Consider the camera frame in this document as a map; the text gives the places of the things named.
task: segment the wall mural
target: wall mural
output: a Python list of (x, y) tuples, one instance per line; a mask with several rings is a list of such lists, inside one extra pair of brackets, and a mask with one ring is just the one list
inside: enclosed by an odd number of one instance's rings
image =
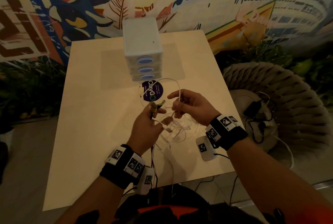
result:
[(122, 36), (127, 18), (159, 31), (201, 29), (213, 53), (333, 29), (332, 0), (0, 0), (1, 62), (47, 55), (67, 65), (72, 41)]

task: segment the person's left arm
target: person's left arm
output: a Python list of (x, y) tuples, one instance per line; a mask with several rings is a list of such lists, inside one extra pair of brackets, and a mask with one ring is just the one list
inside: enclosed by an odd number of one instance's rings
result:
[[(150, 120), (150, 107), (146, 106), (136, 118), (127, 145), (138, 155), (149, 150), (157, 141), (163, 127)], [(90, 187), (57, 220), (55, 224), (110, 224), (118, 209), (124, 190), (106, 178), (98, 176)]]

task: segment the hand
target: hand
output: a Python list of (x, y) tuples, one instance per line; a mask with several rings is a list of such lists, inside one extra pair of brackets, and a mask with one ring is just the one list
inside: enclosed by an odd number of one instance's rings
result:
[[(158, 110), (158, 113), (166, 112), (161, 108)], [(150, 105), (147, 105), (135, 119), (131, 136), (127, 142), (127, 145), (140, 156), (155, 144), (163, 131), (163, 126), (160, 123), (155, 125), (154, 121), (150, 119), (150, 115)]]
[[(179, 91), (175, 91), (168, 95), (168, 99), (178, 96)], [(188, 113), (201, 125), (208, 126), (216, 116), (221, 114), (200, 93), (181, 89), (181, 99), (183, 99), (183, 103), (175, 100), (171, 108), (176, 111), (174, 114), (176, 119), (180, 119), (185, 113)]]

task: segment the person's right hand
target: person's right hand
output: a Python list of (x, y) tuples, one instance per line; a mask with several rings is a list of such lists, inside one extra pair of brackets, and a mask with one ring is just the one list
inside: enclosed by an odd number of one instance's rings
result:
[[(168, 95), (168, 99), (179, 96), (179, 91), (172, 92)], [(188, 113), (198, 123), (208, 126), (210, 122), (221, 113), (218, 112), (204, 96), (200, 93), (181, 89), (181, 101), (175, 100), (172, 110), (176, 111), (174, 117), (180, 119), (185, 113)]]

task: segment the table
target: table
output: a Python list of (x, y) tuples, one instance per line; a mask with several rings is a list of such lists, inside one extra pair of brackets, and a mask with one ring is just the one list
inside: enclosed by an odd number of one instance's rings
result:
[[(222, 114), (240, 120), (205, 34), (172, 32), (160, 34), (160, 39), (163, 77), (201, 93)], [(140, 84), (131, 81), (122, 37), (72, 43), (43, 211), (72, 205), (98, 176), (111, 151), (127, 142), (145, 102), (139, 97)], [(163, 96), (178, 89), (171, 80), (161, 84)], [(204, 135), (205, 127), (191, 123), (187, 137), (179, 134), (169, 151), (163, 140), (157, 141), (162, 148), (154, 151), (158, 186), (234, 171), (226, 158), (201, 159), (195, 139)], [(222, 148), (217, 152), (226, 154)], [(143, 158), (151, 164), (150, 151)]]

